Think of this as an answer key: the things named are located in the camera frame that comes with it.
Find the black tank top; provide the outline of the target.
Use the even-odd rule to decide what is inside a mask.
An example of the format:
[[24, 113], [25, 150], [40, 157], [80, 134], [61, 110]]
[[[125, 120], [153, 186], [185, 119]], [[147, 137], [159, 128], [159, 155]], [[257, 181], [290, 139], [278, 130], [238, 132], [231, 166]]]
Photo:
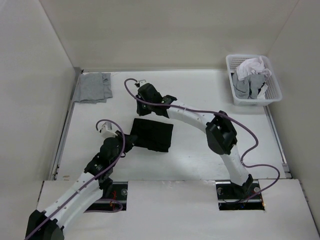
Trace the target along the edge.
[[171, 147], [173, 128], [173, 124], [135, 118], [130, 134], [137, 136], [134, 144], [136, 147], [168, 153]]

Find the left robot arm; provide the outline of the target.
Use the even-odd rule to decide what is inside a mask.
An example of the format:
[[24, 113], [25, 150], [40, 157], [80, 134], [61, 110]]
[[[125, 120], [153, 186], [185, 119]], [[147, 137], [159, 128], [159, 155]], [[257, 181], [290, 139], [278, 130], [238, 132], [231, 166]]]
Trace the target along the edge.
[[137, 135], [121, 135], [103, 141], [99, 152], [86, 165], [78, 180], [51, 206], [36, 209], [28, 219], [25, 239], [63, 240], [64, 233], [74, 220], [96, 201], [103, 199], [108, 212], [121, 211], [123, 205], [113, 193], [113, 168], [135, 145]]

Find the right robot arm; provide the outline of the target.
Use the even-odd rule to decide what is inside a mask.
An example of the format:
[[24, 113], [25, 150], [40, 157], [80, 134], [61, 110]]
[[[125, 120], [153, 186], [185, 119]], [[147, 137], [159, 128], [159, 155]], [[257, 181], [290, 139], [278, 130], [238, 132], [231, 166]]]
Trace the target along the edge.
[[217, 114], [188, 111], [189, 106], [174, 96], [161, 94], [156, 88], [141, 80], [137, 89], [137, 113], [140, 116], [155, 113], [168, 119], [182, 121], [205, 133], [208, 147], [220, 155], [229, 173], [233, 194], [238, 198], [250, 192], [252, 175], [241, 163], [237, 148], [237, 132], [231, 121]]

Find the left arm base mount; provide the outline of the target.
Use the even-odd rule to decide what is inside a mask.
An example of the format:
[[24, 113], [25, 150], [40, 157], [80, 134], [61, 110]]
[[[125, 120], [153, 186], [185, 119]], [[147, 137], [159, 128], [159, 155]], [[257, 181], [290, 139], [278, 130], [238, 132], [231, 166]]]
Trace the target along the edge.
[[127, 181], [114, 182], [109, 190], [103, 192], [102, 197], [94, 202], [86, 213], [117, 213], [127, 210], [128, 198]]

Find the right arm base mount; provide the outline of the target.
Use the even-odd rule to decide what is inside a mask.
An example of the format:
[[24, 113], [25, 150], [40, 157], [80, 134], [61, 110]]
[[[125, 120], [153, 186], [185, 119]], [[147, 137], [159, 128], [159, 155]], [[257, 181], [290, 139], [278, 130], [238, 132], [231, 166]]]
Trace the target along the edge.
[[241, 193], [236, 190], [229, 181], [216, 181], [216, 193], [218, 200], [218, 208], [220, 211], [264, 211], [265, 204], [262, 194], [255, 195], [247, 199], [251, 195], [260, 191], [260, 184], [257, 180], [253, 181], [247, 193]]

